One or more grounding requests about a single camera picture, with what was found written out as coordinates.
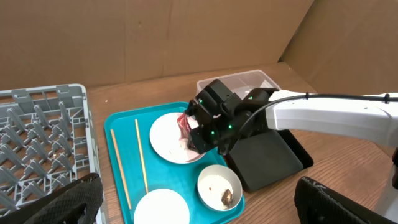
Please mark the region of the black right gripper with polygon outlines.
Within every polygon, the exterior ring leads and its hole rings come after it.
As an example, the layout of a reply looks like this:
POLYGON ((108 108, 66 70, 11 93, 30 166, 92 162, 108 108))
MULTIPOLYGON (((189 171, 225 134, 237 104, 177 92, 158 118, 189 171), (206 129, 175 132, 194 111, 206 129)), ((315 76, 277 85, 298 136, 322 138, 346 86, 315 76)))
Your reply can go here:
POLYGON ((214 148, 218 154, 228 154, 230 144, 239 127, 237 108, 242 99, 221 80, 209 83, 189 101, 185 114, 198 126, 189 132, 188 145, 199 154, 214 148))

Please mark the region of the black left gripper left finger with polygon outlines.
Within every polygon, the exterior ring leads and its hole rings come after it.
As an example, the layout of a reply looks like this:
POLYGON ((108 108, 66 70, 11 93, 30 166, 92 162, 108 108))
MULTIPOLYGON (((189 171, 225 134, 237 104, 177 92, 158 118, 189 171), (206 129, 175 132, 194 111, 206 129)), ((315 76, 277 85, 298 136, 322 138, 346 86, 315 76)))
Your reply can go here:
POLYGON ((103 184, 90 173, 1 218, 1 224, 93 224, 103 203, 103 184))

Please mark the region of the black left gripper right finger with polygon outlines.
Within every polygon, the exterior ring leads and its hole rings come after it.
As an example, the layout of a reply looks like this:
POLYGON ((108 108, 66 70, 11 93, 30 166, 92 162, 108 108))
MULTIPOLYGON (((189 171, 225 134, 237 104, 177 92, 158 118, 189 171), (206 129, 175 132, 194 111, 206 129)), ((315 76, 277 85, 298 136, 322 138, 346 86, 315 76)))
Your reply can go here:
POLYGON ((309 177, 301 177, 294 204, 301 224, 396 224, 309 177))

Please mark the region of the red snack wrapper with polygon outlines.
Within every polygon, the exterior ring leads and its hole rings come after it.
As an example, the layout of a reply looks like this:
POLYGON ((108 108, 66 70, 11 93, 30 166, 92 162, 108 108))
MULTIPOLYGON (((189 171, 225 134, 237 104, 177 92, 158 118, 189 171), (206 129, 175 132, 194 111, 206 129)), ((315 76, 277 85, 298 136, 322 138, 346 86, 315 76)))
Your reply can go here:
POLYGON ((188 122, 188 116, 185 113, 182 113, 177 118, 177 124, 180 129, 180 139, 188 139, 192 129, 188 122))

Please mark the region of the grey bowl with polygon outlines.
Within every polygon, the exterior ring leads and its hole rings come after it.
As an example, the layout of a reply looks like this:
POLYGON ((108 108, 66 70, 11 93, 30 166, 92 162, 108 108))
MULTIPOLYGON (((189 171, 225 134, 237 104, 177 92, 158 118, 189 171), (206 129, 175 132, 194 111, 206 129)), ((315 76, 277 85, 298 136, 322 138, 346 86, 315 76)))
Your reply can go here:
POLYGON ((243 187, 239 177, 229 167, 218 164, 207 166, 200 172, 197 191, 203 204, 218 212, 230 211, 243 201, 243 187), (233 202, 229 207, 224 207, 221 202, 226 189, 233 193, 233 202))

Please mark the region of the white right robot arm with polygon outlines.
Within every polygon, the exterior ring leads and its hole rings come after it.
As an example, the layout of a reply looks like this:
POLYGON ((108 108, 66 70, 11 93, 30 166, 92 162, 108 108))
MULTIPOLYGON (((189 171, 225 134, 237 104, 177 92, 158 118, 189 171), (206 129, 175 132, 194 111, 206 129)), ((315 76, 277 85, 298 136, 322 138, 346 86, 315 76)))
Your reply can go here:
POLYGON ((212 149, 227 160, 243 189, 253 192, 313 165, 293 136, 312 131, 397 146, 397 94, 342 95, 254 88, 245 97, 213 80, 185 110, 195 128, 185 128, 188 145, 212 149))

